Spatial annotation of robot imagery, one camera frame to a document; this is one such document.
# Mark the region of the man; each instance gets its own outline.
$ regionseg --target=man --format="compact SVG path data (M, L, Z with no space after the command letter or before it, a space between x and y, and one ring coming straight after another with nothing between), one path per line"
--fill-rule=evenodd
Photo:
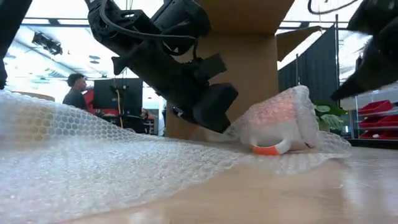
M167 108L167 103L163 106L163 110L162 110L162 115L163 115L164 126L165 127L166 127L166 108Z
M86 89L85 76L82 74L71 74L68 77L68 86L70 87L69 93L64 97L63 104L74 106L82 110L88 110L86 100L82 91Z

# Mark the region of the black monitor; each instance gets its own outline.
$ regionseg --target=black monitor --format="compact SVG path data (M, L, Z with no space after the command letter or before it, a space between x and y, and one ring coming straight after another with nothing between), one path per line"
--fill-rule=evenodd
M142 80L140 78L117 78L94 81L94 109L118 109L118 96L113 86L121 89L121 109L124 114L139 116L142 108Z

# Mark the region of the cable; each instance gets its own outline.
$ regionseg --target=cable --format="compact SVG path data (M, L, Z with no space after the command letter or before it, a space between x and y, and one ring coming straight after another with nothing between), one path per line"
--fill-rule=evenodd
M190 21L183 21L183 22L181 22L181 23L179 23L177 25L174 25L173 27L171 27L171 28L169 28L167 30L164 30L163 33L167 34L167 33L173 32L177 28L188 26L190 24L191 24ZM198 58L198 56L197 56L198 44L199 44L199 40L196 38L195 39L195 43L193 44L193 50L192 50L193 59L197 59ZM164 44L164 48L163 49L169 55L173 55L173 56L181 56L181 55L185 54L185 52L174 52L174 51L170 50L165 44Z
M349 2L349 3L345 4L345 5L342 5L342 6L340 6L340 7L337 7L336 9L330 9L330 10L326 10L326 11L323 11L323 12L315 12L315 11L312 10L312 8L311 8L312 0L308 0L307 9L308 9L308 11L309 11L311 14L314 14L314 15L325 15L325 14L329 14L329 13L331 13L331 12L339 11L340 9L344 9L345 7L352 5L353 3L357 2L357 1L358 1L358 0L352 0L351 2Z
M319 11L321 11L321 7L318 4L318 12ZM321 23L322 22L321 15L319 14L318 17L319 17L319 23Z
M123 128L123 119L121 117L122 110L120 108L120 93L119 93L118 89L116 89L116 94L118 95L118 110L119 110L120 127Z
M118 32L120 32L120 33L122 33L124 35L128 35L130 37L137 38L137 39L142 39L142 40L159 40L159 41L164 41L165 39L177 39L177 40L190 39L190 40L196 41L196 39L197 39L197 38L189 36L189 35L146 34L146 33L142 33L142 32L133 31L133 30L129 30L129 29L123 28L123 27L115 24L114 22L112 22L107 17L107 15L105 13L105 10L106 10L106 4L108 3L108 1L109 0L102 0L102 5L101 5L101 9L99 10L99 14L100 14L102 20L104 20L104 22L108 26L113 27Z

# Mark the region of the cardboard box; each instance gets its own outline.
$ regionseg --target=cardboard box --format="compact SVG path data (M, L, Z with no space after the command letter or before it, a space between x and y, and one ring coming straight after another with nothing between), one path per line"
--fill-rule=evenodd
M227 111L231 122L251 105L279 92L277 60L282 60L319 27L295 30L275 36L294 0L201 0L208 13L212 33L199 41L198 56L220 53L227 72L211 83L230 82L239 96ZM191 54L179 58L190 60ZM176 116L167 105L167 130L170 138L191 139L198 126Z

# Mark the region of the black cable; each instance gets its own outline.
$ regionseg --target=black cable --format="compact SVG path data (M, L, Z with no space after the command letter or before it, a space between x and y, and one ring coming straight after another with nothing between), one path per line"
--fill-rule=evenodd
M184 27L184 26L188 26L188 25L190 25L190 24L191 24L190 21L183 21L183 22L181 22L181 23L179 23L179 24L177 24L177 25L175 25L175 26L173 26L173 27L171 27L171 28L165 30L165 31L164 31L164 34L171 33L171 32L173 32L173 31L174 31L175 29L177 29L177 28ZM196 38L196 39L195 39L195 43L194 43L194 45L193 45L193 50L192 50L193 59L197 59L197 58L198 58L198 55L197 55L198 44L199 44L199 41L198 41L198 39ZM169 55L172 55L172 56L181 56L181 55L184 54L183 52L174 52L174 51L170 50L170 49L169 49L168 47L166 47L166 46L164 46L164 50L165 50Z
M138 31L125 29L125 28L115 24L107 17L107 15L105 13L107 2L108 2L108 0L102 0L101 9L99 10L99 14L100 14L102 20L104 20L104 22L108 26L113 27L115 30L117 30L118 32L120 32L124 35L128 35L130 37L141 39L141 40L159 40L159 41L164 41L165 39L177 39L177 40L190 39L190 40L194 40L194 41L197 40L197 38L194 38L189 35L146 34L146 33L138 32Z
M352 0L351 2L349 2L349 3L345 4L345 5L342 5L342 6L340 6L340 7L337 7L336 9L330 9L330 10L323 11L323 12L315 12L315 11L312 10L312 8L311 8L312 0L308 0L307 9L308 9L308 11L309 11L311 14L314 14L314 15L325 15L325 14L329 14L329 13L331 13L331 12L339 11L340 9L344 9L345 7L352 5L353 3L357 2L357 1L358 1L358 0Z

